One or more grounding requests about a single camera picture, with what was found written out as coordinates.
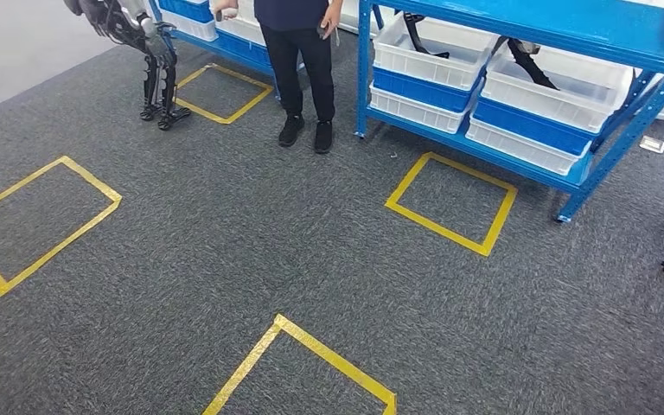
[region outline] blue metal shelf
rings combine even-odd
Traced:
[[[606,61],[664,73],[664,9],[625,0],[373,0]]]
[[[519,158],[509,156],[508,154],[491,149],[486,145],[476,143],[466,138],[464,136],[464,132],[468,126],[468,123],[466,122],[460,127],[460,131],[457,134],[447,134],[443,131],[435,130],[425,125],[415,124],[370,107],[367,108],[367,115],[421,137],[429,138],[430,140],[446,145],[447,147],[471,154],[486,162],[501,166],[504,169],[511,170],[521,176],[525,176],[536,182],[544,183],[566,193],[571,193],[579,189],[579,185],[586,178],[591,166],[592,154],[589,153],[581,161],[574,164],[568,176],[560,176],[549,170],[534,166],[531,163],[526,163]]]
[[[228,59],[230,61],[234,61],[236,63],[239,63],[240,65],[244,67],[249,67],[255,71],[258,71],[260,73],[264,73],[266,75],[270,75],[271,77],[273,76],[273,69],[271,67],[268,67],[266,65],[263,65],[260,62],[256,62],[253,60],[250,60],[246,58],[245,56],[241,56],[239,54],[234,54],[233,52],[226,50],[224,48],[220,48],[220,43],[218,41],[205,41],[203,39],[194,37],[192,35],[188,35],[184,32],[180,32],[178,30],[173,30],[172,35],[176,37],[179,40],[185,41],[187,43],[191,43],[199,48],[203,48],[209,52],[212,52],[214,54],[217,54],[219,56],[222,56],[225,59]]]
[[[461,132],[446,134],[368,107],[370,16],[371,10],[378,6],[646,70],[634,82],[624,108],[612,117],[602,136],[594,140],[592,151],[571,168],[568,176],[559,176],[472,142]],[[571,197],[559,212],[559,221],[571,221],[664,107],[664,79],[646,91],[655,73],[664,73],[664,9],[625,0],[360,0],[359,16],[358,118],[355,134],[365,137],[367,118],[376,118],[562,190]],[[605,139],[634,114],[637,115],[610,143],[598,163],[593,163],[594,153],[601,150]]]

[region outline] black shoe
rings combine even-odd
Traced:
[[[294,145],[302,128],[304,128],[304,118],[301,115],[287,116],[284,129],[278,134],[278,145],[282,147]]]
[[[314,152],[327,154],[332,148],[332,121],[316,123],[316,136],[314,138]]]

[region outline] black pants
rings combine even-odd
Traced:
[[[332,42],[319,38],[316,29],[277,31],[261,26],[276,74],[281,106],[290,115],[301,115],[302,88],[299,86],[297,58],[302,53],[319,121],[335,116],[335,84],[332,80]]]

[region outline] dark blue shirt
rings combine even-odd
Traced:
[[[328,6],[327,0],[255,0],[259,23],[279,31],[315,29]]]

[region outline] yellow floor tape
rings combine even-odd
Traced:
[[[192,112],[196,112],[196,113],[202,115],[205,118],[209,118],[209,119],[213,120],[216,123],[225,124],[225,125],[232,124],[238,118],[242,117],[243,114],[250,111],[250,109],[253,108],[257,103],[261,102],[261,100],[263,98],[265,98],[266,95],[273,92],[273,87],[270,86],[270,85],[266,85],[265,83],[263,83],[259,80],[255,80],[251,77],[245,76],[242,73],[237,73],[237,72],[233,71],[232,69],[228,69],[226,67],[221,67],[220,65],[217,65],[217,64],[214,64],[214,63],[206,65],[205,67],[202,67],[202,68],[198,69],[197,71],[195,71],[194,73],[192,73],[191,75],[189,75],[187,78],[185,78],[184,80],[182,80],[180,83],[178,83],[176,85],[176,89],[179,90],[179,88],[187,85],[192,80],[195,80],[198,76],[202,75],[205,71],[207,71],[210,68],[218,70],[222,73],[226,73],[230,76],[233,76],[234,78],[238,78],[239,80],[244,80],[245,82],[248,82],[249,84],[253,84],[255,86],[260,86],[261,88],[263,88],[263,90],[261,91],[260,94],[256,95],[256,97],[251,99],[250,102],[243,105],[238,111],[236,111],[233,115],[231,115],[230,117],[227,117],[227,118],[223,118],[223,117],[221,117],[217,114],[213,114],[208,110],[205,110],[203,108],[200,108],[197,105],[194,105],[190,102],[185,101],[184,99],[179,99],[179,98],[176,99],[176,103],[178,105],[186,106]]]
[[[80,229],[78,229],[73,234],[68,236],[65,240],[60,242],[60,244],[49,250],[49,252],[42,255],[39,259],[37,259],[34,262],[34,264],[28,266],[27,269],[25,269],[24,271],[19,272],[19,274],[17,274],[11,280],[7,281],[0,273],[0,297],[9,292],[9,290],[16,287],[28,276],[33,274],[42,265],[47,263],[47,261],[49,261],[54,255],[57,255],[59,251],[65,249],[65,246],[70,245],[73,241],[78,239],[83,233],[89,231],[91,228],[95,227],[95,225],[98,225],[98,223],[101,222],[103,219],[105,219],[106,216],[108,216],[114,210],[116,210],[118,204],[121,202],[121,195],[119,195],[112,188],[108,187],[108,185],[100,181],[97,177],[93,176],[93,174],[91,174],[89,171],[79,166],[68,156],[62,156],[58,158],[57,160],[42,167],[41,169],[38,169],[36,172],[32,173],[31,175],[25,177],[17,184],[11,186],[10,188],[7,188],[6,190],[0,193],[0,201],[6,198],[7,196],[13,194],[14,192],[16,192],[18,189],[23,188],[30,182],[34,181],[34,179],[36,179],[37,177],[47,173],[48,170],[52,169],[54,166],[58,164],[64,164],[72,171],[80,175],[88,183],[92,184],[95,188],[100,190],[100,192],[102,192],[108,199],[110,199],[112,203],[108,207],[106,207],[102,212],[100,212],[97,216],[95,216],[85,225],[80,227]]]
[[[408,187],[411,186],[411,183],[413,183],[413,180],[416,179],[416,176],[418,175],[418,173],[421,172],[421,169],[424,168],[426,163],[428,163],[429,160],[432,159],[442,164],[446,164],[454,169],[461,170],[470,176],[474,176],[478,179],[484,180],[485,182],[492,183],[497,187],[504,188],[507,191],[507,193],[505,194],[505,198],[502,200],[502,204],[500,205],[500,208],[498,209],[497,214],[493,219],[493,223],[490,226],[490,229],[488,230],[488,234],[485,236],[485,240],[482,243],[476,242],[472,239],[465,238],[459,233],[456,233],[450,229],[442,227],[433,220],[427,219],[424,216],[417,214],[416,212],[413,212],[411,209],[399,205],[399,200],[401,196],[403,196]],[[418,223],[423,227],[431,229],[432,231],[444,236],[445,238],[449,238],[455,241],[457,244],[461,246],[469,248],[472,251],[475,251],[487,257],[492,252],[492,249],[495,246],[497,237],[500,235],[502,226],[505,224],[505,220],[508,218],[508,214],[510,213],[510,208],[513,206],[513,202],[515,201],[515,196],[517,194],[518,194],[518,189],[515,188],[515,186],[513,186],[510,183],[506,183],[500,179],[494,178],[493,176],[486,175],[481,171],[477,171],[463,164],[442,157],[438,154],[428,152],[422,155],[421,158],[419,158],[419,160],[416,161],[416,163],[413,165],[411,170],[409,170],[408,174],[405,175],[399,186],[393,191],[393,194],[386,201],[386,207],[391,208],[393,211],[404,215],[406,218],[413,220],[414,222]]]
[[[217,415],[217,413],[220,412],[227,400],[230,399],[230,395],[233,394],[235,388],[238,387],[240,382],[251,372],[251,369],[253,369],[253,366],[259,361],[261,355],[269,346],[271,346],[271,343],[276,339],[276,336],[282,331],[302,343],[306,348],[314,352],[343,374],[347,375],[351,380],[362,386],[373,396],[380,399],[386,404],[386,409],[383,411],[383,415],[396,414],[395,393],[389,391],[377,380],[364,374],[360,369],[353,366],[352,363],[346,361],[342,356],[338,355],[312,335],[279,314],[274,319],[271,327],[265,332],[265,334],[263,334],[263,336],[261,336],[261,339],[256,343],[255,347],[253,347],[251,353],[249,353],[246,359],[240,363],[240,366],[235,370],[230,377],[230,380],[220,389],[217,395],[215,395],[215,398],[202,415]]]

